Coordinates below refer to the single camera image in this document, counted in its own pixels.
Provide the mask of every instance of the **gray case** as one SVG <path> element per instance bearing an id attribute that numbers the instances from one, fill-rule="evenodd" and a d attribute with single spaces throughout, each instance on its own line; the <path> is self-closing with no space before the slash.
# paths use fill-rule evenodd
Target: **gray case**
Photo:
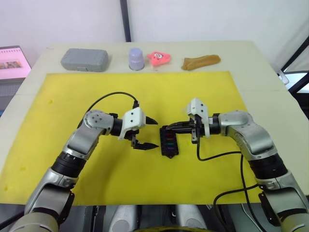
<path id="1" fill-rule="evenodd" d="M 107 62 L 105 50 L 70 48 L 60 63 L 66 70 L 102 72 Z"/>

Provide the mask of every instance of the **pink starfish toy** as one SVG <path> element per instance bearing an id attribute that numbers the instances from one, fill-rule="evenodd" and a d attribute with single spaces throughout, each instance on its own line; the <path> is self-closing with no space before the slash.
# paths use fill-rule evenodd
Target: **pink starfish toy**
<path id="1" fill-rule="evenodd" d="M 147 57 L 150 59 L 150 63 L 153 66 L 165 64 L 170 61 L 170 54 L 162 52 L 153 52 L 152 54 L 148 54 Z"/>

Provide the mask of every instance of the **brown toy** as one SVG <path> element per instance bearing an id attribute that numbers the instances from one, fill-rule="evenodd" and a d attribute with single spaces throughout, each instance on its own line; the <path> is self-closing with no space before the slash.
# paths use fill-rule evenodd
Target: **brown toy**
<path id="1" fill-rule="evenodd" d="M 193 70 L 200 67 L 217 64 L 221 61 L 218 55 L 209 55 L 198 58 L 185 58 L 183 62 L 183 70 Z"/>

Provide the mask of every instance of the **white wall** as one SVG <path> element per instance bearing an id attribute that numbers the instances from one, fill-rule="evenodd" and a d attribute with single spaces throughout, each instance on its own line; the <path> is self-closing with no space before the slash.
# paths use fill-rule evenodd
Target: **white wall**
<path id="1" fill-rule="evenodd" d="M 0 47 L 20 45 L 33 66 L 57 42 L 124 42 L 118 0 L 14 0 L 0 3 Z"/>
<path id="2" fill-rule="evenodd" d="M 280 68 L 309 35 L 308 0 L 128 0 L 132 40 L 251 40 Z"/>

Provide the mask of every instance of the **robotic arm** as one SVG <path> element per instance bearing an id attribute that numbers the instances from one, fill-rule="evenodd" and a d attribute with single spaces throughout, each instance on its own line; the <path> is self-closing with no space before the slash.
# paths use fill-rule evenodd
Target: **robotic arm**
<path id="1" fill-rule="evenodd" d="M 157 122 L 135 106 L 122 119 L 117 114 L 106 114 L 99 110 L 88 111 L 77 130 L 64 145 L 60 155 L 30 196 L 25 215 L 11 228 L 11 232 L 57 232 L 59 224 L 67 218 L 79 173 L 95 149 L 100 135 L 114 135 L 118 139 L 131 140 L 134 149 L 148 150 L 155 144 L 140 144 L 136 139 L 139 129 Z"/>
<path id="2" fill-rule="evenodd" d="M 191 133 L 192 143 L 200 137 L 221 134 L 233 138 L 263 190 L 259 195 L 268 220 L 284 232 L 309 230 L 309 203 L 292 173 L 286 169 L 267 131 L 254 123 L 250 114 L 233 111 L 208 117 L 199 99 L 187 106 L 190 120 L 167 126 L 176 133 Z"/>

